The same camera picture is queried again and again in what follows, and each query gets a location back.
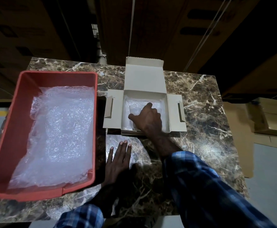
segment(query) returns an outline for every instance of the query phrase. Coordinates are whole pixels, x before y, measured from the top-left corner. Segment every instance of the plaid shirt sleeve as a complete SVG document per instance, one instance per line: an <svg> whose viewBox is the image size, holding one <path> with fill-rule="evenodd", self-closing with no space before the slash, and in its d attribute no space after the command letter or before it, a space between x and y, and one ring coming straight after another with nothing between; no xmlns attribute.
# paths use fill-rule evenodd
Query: plaid shirt sleeve
<svg viewBox="0 0 277 228"><path fill-rule="evenodd" d="M101 209L93 204L84 204L63 213L54 228L101 228L103 223Z"/></svg>
<svg viewBox="0 0 277 228"><path fill-rule="evenodd" d="M167 157L163 178L184 227L276 227L191 152Z"/></svg>

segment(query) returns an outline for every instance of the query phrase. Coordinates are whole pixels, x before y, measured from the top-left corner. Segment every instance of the left hand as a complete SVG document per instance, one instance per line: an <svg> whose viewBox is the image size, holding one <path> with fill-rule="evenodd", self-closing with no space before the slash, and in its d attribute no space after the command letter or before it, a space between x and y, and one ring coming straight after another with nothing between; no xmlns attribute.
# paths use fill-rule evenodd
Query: left hand
<svg viewBox="0 0 277 228"><path fill-rule="evenodd" d="M121 172L129 169L131 144L129 144L128 146L127 144L127 140L119 143L113 160L113 147L111 147L106 163L105 180L102 183L102 187L104 187L105 185L114 184L118 178L118 175Z"/></svg>

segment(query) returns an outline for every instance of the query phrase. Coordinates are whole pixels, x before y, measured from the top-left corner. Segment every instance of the floor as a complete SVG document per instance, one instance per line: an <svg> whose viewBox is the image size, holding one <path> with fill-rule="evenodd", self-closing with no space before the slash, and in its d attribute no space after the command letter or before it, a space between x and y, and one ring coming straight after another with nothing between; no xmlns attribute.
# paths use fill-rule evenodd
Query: floor
<svg viewBox="0 0 277 228"><path fill-rule="evenodd" d="M254 177L246 178L249 201L277 225L277 148L254 144L254 165ZM50 228L54 224L55 221L36 221L30 228ZM154 225L154 228L168 227L182 228L180 217L160 217Z"/></svg>

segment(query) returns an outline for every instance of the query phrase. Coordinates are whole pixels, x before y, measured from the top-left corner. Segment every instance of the white cardboard box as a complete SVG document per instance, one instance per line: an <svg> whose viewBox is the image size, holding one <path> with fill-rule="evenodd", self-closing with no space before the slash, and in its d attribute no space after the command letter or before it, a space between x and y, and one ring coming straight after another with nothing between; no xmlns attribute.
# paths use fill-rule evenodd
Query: white cardboard box
<svg viewBox="0 0 277 228"><path fill-rule="evenodd" d="M103 128L121 129L122 135L139 135L139 130L123 130L122 117L125 96L136 99L164 100L166 133L186 132L182 96L167 94L164 61L139 57L126 58L124 90L108 90Z"/></svg>

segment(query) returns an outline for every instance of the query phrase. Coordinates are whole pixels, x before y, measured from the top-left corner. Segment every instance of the brown marble surface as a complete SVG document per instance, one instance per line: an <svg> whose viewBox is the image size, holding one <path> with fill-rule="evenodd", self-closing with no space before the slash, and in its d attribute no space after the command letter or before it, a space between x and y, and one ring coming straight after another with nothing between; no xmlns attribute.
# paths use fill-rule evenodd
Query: brown marble surface
<svg viewBox="0 0 277 228"><path fill-rule="evenodd" d="M125 67L32 58L29 70L93 71L98 73L98 96L107 89L124 88ZM181 94L186 115L187 132L170 136L184 150L201 157L222 179L245 197L248 192L239 165L231 131L214 76L164 71L167 92ZM99 106L104 99L99 98ZM89 201L100 189L104 175L105 152L119 140L133 144L131 163L135 163L125 183L113 216L176 215L177 210L165 192L162 165L151 142L144 138L106 134L99 122L95 185L59 198L34 202L0 199L0 222L27 222L58 219L60 214Z"/></svg>

